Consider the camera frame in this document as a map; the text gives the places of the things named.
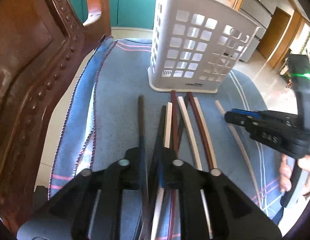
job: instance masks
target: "chair backrest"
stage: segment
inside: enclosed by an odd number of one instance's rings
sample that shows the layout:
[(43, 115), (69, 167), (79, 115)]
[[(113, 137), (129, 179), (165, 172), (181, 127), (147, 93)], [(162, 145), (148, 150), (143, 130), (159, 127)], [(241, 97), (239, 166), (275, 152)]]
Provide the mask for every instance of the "chair backrest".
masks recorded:
[(84, 57), (111, 35), (108, 0), (0, 0), (0, 217), (16, 233), (32, 195), (51, 114)]

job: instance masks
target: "silver screw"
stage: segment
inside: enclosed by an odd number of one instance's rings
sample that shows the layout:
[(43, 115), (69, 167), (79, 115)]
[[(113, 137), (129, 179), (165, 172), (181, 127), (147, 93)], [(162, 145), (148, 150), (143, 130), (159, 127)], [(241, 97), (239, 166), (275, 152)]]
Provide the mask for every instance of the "silver screw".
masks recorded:
[(218, 177), (219, 175), (221, 175), (221, 171), (219, 169), (212, 169), (211, 170), (211, 174), (215, 177)]
[(184, 164), (184, 162), (182, 160), (176, 159), (173, 160), (173, 165), (175, 166), (182, 166)]
[(92, 174), (92, 171), (90, 169), (83, 169), (80, 174), (84, 177), (89, 176)]
[(129, 160), (127, 160), (127, 159), (121, 159), (121, 160), (118, 161), (118, 164), (119, 164), (120, 166), (127, 166), (127, 165), (129, 165)]

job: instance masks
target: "human hand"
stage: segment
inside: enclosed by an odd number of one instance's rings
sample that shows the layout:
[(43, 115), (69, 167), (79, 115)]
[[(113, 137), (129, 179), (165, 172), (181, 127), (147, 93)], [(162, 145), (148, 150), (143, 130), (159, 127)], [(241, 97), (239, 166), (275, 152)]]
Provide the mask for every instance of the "human hand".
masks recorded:
[[(309, 172), (309, 176), (307, 178), (306, 184), (302, 189), (302, 195), (306, 195), (310, 193), (310, 155), (306, 155), (305, 157), (297, 160), (298, 166)], [(281, 192), (290, 191), (292, 188), (292, 183), (290, 178), (292, 176), (292, 169), (287, 164), (287, 155), (282, 154), (282, 162), (279, 167), (279, 189)]]

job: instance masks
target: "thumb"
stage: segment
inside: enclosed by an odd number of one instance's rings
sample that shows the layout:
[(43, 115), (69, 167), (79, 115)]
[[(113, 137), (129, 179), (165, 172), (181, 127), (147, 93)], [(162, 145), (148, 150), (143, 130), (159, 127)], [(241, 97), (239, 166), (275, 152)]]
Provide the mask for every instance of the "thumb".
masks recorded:
[(297, 163), (301, 169), (310, 173), (310, 155), (306, 155), (305, 157), (299, 159)]

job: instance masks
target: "brown door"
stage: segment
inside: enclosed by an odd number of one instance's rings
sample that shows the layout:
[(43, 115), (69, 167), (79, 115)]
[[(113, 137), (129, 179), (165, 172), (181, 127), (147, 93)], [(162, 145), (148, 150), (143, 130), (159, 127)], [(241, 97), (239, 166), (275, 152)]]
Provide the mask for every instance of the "brown door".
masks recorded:
[(275, 49), (279, 39), (282, 37), (286, 29), (290, 17), (291, 16), (287, 12), (276, 7), (270, 25), (268, 26), (265, 35), (261, 39), (261, 42), (257, 46), (257, 50), (265, 59), (268, 59), (268, 57)]

